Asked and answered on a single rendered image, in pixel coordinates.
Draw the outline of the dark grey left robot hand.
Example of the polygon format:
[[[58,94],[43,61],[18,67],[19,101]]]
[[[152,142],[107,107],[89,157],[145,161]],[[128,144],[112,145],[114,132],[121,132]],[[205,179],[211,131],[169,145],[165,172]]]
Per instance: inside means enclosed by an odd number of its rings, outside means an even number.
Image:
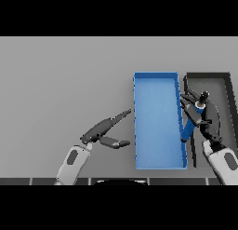
[[[126,110],[117,115],[115,118],[109,117],[100,121],[80,137],[81,142],[85,145],[88,145],[90,142],[100,142],[102,145],[112,149],[119,149],[121,147],[128,146],[130,141],[119,141],[114,138],[107,137],[106,133],[130,113],[131,110]]]

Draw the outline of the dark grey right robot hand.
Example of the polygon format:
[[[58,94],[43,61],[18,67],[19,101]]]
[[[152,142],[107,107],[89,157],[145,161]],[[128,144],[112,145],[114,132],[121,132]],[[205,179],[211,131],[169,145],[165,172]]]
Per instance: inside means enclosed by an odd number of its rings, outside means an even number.
[[[219,135],[220,119],[217,106],[210,101],[209,96],[206,101],[205,109],[202,113],[203,123],[197,127],[205,139],[210,141],[213,146],[222,143]]]

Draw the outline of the dark grey bin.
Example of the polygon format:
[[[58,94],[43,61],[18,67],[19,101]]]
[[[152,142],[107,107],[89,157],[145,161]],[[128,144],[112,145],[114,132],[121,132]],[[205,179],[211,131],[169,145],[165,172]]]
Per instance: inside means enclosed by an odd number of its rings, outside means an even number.
[[[231,76],[229,73],[187,73],[184,87],[200,94],[207,90],[210,100],[217,106],[222,143],[234,152],[238,148],[238,113]]]

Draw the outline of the blue bin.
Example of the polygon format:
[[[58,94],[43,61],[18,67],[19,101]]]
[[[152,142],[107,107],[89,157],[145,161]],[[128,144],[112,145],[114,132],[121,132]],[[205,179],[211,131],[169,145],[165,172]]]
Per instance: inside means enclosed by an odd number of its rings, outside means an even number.
[[[136,170],[186,169],[179,74],[135,72],[133,92]]]

